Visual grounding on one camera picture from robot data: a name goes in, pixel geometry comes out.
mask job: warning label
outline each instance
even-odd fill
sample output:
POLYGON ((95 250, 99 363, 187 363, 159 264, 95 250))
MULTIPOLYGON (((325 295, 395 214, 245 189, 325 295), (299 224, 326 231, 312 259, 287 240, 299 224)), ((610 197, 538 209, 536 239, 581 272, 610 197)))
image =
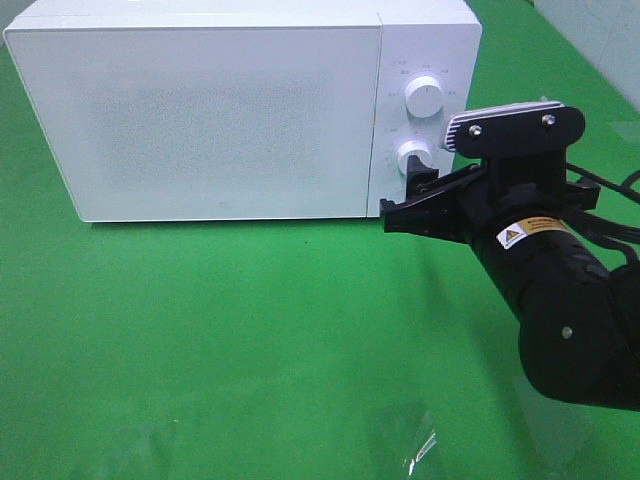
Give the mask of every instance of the warning label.
POLYGON ((565 227, 557 218, 530 217, 520 220, 519 222, 512 223, 496 235, 496 239, 505 250, 509 250, 523 238, 546 230, 561 230, 568 232, 567 227, 565 227))

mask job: green tablecloth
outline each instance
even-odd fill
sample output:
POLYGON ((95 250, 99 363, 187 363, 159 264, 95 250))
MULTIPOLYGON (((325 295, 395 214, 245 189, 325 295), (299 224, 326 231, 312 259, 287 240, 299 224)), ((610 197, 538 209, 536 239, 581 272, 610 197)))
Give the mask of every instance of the green tablecloth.
MULTIPOLYGON (((571 161, 639 168, 640 116, 553 27, 470 3, 470 107, 562 100, 587 118, 571 161)), ((2 479, 400 479, 427 412, 441 478, 640 478, 640 414, 532 391, 467 246, 373 220, 81 223, 6 48, 0 222, 2 479)))

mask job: microwave knob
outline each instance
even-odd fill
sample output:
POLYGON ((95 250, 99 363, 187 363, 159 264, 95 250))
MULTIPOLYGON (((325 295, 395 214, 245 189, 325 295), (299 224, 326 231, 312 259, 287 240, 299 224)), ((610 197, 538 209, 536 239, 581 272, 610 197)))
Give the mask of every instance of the microwave knob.
POLYGON ((431 167, 433 165, 433 160, 431 156, 431 149, 426 142, 422 142, 420 140, 413 140, 411 142, 407 142, 403 144, 398 149, 398 169, 402 175, 407 174, 407 163, 409 161, 409 157, 411 155, 417 155, 420 159, 420 162, 425 167, 431 167))
POLYGON ((414 78, 405 89, 405 101, 407 110, 414 117, 431 117, 442 108, 442 85, 437 79, 426 75, 414 78))

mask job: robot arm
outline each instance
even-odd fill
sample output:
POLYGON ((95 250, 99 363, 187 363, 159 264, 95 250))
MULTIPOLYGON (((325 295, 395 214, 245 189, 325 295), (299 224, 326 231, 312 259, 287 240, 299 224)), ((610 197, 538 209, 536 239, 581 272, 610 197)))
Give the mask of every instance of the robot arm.
POLYGON ((620 241, 640 242, 640 229, 585 212, 596 182, 567 182, 566 149, 584 127, 559 102, 453 117, 446 148, 481 163, 435 179, 411 159, 407 200, 381 201, 384 228, 470 245, 520 322, 522 366, 542 394, 640 410, 640 262, 620 241), (627 264, 610 272, 565 222, 627 264))

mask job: black cable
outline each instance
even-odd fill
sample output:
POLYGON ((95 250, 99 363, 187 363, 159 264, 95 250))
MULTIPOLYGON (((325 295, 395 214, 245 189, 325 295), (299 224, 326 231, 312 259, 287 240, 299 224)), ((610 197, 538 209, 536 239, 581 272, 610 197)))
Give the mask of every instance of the black cable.
MULTIPOLYGON (((640 180, 640 170, 629 175, 620 185, 568 162, 567 170, 578 173, 605 188, 625 196, 632 202, 640 204, 640 193, 631 188, 636 181, 640 180)), ((635 249, 631 245, 623 243, 629 242, 640 245, 640 228, 612 222, 611 220, 569 206, 564 207, 562 217, 571 228, 590 242, 609 250, 622 252, 628 264, 640 263, 635 249)))
POLYGON ((576 224, 583 228, 590 227, 603 235, 625 242, 640 244, 640 228, 612 222, 570 206, 564 207, 562 218, 567 220, 567 223, 576 224))
POLYGON ((580 235, 582 235, 583 237, 585 237, 587 240, 589 240, 591 243, 594 243, 600 247, 606 248, 608 250, 618 250, 619 252, 622 252, 622 254, 625 256, 625 258, 627 259, 627 263, 628 264, 632 264, 632 263, 638 263, 640 262, 640 260, 638 259, 638 254, 636 253, 636 251, 633 249, 633 247, 631 247, 630 245, 627 245, 626 243, 622 243, 619 242, 617 240, 613 240, 612 238, 609 238, 605 235, 602 235, 600 233, 596 233, 592 230, 580 230, 580 229, 575 229, 576 232, 578 232, 580 235))
MULTIPOLYGON (((629 200, 640 204, 640 193, 636 192, 632 188, 629 188, 629 185, 624 185, 624 186, 618 185, 616 183, 613 183, 607 180, 606 178, 602 178, 596 175, 595 173, 590 172, 589 170, 585 170, 584 168, 578 167, 577 165, 573 165, 572 163, 569 163, 569 162, 567 162, 567 170, 571 170, 572 172, 582 175, 583 177, 586 177, 589 180, 593 180, 594 182, 599 183, 603 187, 607 187, 608 189, 613 190, 614 192, 618 192, 620 195, 624 195, 629 200)), ((630 177, 633 177, 637 173, 639 172, 635 172, 631 174, 630 177)))
POLYGON ((638 170, 637 172, 633 172, 631 175, 625 178, 624 182, 622 182, 620 186, 623 188, 631 188, 631 186, 638 180, 640 180, 640 170, 638 170))

